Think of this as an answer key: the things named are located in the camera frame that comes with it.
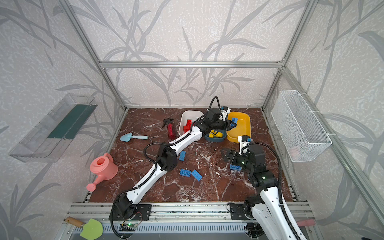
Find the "yellow curved brick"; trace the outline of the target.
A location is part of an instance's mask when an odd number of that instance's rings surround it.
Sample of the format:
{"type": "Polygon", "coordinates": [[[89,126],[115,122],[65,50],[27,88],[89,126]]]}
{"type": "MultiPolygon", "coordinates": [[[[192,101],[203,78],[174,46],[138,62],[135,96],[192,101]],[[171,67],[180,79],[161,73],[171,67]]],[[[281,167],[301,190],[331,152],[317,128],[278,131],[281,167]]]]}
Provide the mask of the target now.
{"type": "Polygon", "coordinates": [[[223,135],[224,135],[224,134],[223,134],[222,132],[219,132],[219,131],[218,131],[218,133],[217,133],[216,135],[214,135],[214,137],[215,137],[215,138],[222,138],[223,135]]]}

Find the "red brick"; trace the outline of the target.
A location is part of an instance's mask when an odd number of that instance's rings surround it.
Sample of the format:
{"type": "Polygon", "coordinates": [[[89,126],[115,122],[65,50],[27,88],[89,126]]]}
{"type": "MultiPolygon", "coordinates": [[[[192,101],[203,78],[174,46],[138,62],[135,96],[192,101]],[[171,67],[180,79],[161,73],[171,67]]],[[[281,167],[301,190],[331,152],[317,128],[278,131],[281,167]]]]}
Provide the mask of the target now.
{"type": "Polygon", "coordinates": [[[186,133],[186,132],[188,132],[188,131],[190,130],[190,127],[188,127],[188,126],[184,126],[184,127],[183,127],[183,130],[184,130],[184,133],[186,133]]]}
{"type": "Polygon", "coordinates": [[[191,125],[192,125],[192,120],[187,120],[187,123],[185,126],[191,127],[191,125]]]}

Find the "blue brick low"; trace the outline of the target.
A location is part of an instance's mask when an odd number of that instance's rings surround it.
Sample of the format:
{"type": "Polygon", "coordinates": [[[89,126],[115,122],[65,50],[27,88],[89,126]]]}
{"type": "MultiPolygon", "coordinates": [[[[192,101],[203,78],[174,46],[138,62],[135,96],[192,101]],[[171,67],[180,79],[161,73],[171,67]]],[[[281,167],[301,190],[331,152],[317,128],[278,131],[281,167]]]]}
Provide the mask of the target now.
{"type": "Polygon", "coordinates": [[[191,176],[191,173],[192,172],[189,170],[180,169],[180,176],[189,178],[191,176]]]}

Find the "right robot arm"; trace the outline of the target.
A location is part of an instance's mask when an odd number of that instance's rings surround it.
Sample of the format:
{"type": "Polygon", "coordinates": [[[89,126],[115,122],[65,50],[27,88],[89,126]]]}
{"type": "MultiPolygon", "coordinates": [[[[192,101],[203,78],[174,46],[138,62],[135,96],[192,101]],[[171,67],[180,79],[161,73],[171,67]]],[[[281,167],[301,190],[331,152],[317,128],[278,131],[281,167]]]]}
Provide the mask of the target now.
{"type": "Polygon", "coordinates": [[[244,202],[244,213],[256,224],[245,226],[254,239],[265,235],[269,240],[305,240],[283,196],[283,171],[277,152],[265,143],[253,142],[250,136],[238,137],[239,150],[222,149],[225,162],[240,167],[258,194],[244,202]],[[265,151],[269,149],[278,161],[278,176],[267,170],[265,151]]]}

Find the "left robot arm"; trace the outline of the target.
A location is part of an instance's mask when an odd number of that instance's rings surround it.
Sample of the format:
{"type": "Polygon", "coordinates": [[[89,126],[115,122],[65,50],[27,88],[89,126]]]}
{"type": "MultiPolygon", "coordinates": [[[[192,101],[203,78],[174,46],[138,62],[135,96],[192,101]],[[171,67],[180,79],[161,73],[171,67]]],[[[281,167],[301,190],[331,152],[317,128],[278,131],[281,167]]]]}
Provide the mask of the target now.
{"type": "Polygon", "coordinates": [[[114,226],[114,221],[125,221],[136,215],[136,207],[148,190],[166,173],[174,170],[178,164],[178,155],[190,144],[199,141],[211,130],[229,131],[237,126],[228,117],[231,109],[218,105],[213,108],[214,101],[219,102],[217,96],[213,97],[205,114],[192,122],[190,129],[179,138],[169,143],[150,143],[144,150],[144,157],[153,163],[146,175],[131,189],[120,192],[111,208],[109,221],[116,236],[123,238],[114,226]]]}

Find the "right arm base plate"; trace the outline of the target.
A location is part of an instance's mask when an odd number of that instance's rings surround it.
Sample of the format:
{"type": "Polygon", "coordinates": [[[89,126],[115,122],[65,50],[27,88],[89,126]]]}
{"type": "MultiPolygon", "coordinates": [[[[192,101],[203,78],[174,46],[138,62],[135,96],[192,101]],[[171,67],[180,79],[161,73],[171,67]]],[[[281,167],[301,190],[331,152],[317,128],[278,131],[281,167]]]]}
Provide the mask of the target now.
{"type": "Polygon", "coordinates": [[[231,215],[231,220],[248,220],[245,214],[244,204],[228,203],[227,210],[231,215]]]}

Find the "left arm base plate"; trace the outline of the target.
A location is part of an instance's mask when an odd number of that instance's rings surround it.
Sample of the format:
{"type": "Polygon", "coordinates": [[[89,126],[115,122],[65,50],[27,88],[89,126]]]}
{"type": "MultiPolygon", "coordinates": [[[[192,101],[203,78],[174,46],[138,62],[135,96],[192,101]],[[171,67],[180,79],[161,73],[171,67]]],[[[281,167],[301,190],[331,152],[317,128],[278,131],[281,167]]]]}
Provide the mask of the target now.
{"type": "Polygon", "coordinates": [[[151,215],[151,204],[138,204],[129,206],[120,216],[120,220],[148,221],[151,215]]]}

